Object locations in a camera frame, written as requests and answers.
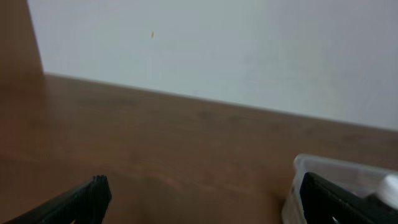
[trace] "clear plastic container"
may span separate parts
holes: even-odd
[[[306,172],[314,172],[359,197],[373,193],[386,175],[398,174],[394,170],[306,154],[300,154],[295,158],[294,169],[296,175],[293,179],[292,189],[282,209],[284,224],[307,223],[300,198],[300,187]]]

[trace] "wooden table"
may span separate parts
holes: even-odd
[[[398,169],[390,131],[52,75],[10,80],[0,222],[105,174],[105,223],[279,223],[297,154]]]

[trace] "black object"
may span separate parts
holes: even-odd
[[[381,201],[376,194],[371,194],[366,197],[366,200],[369,203],[372,203],[374,205],[377,205],[381,209],[384,209],[385,211],[389,212],[390,214],[395,214],[398,215],[398,210],[395,210],[391,208],[390,206],[386,205],[383,201]]]
[[[300,188],[308,224],[396,224],[398,216],[307,172]]]
[[[111,198],[106,176],[97,175],[5,224],[100,224]]]

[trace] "wood grain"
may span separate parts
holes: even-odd
[[[279,223],[297,154],[398,169],[395,132],[53,75],[0,124],[0,222],[105,174],[105,223]]]

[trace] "white wall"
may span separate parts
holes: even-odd
[[[29,4],[46,72],[398,130],[396,0]]]

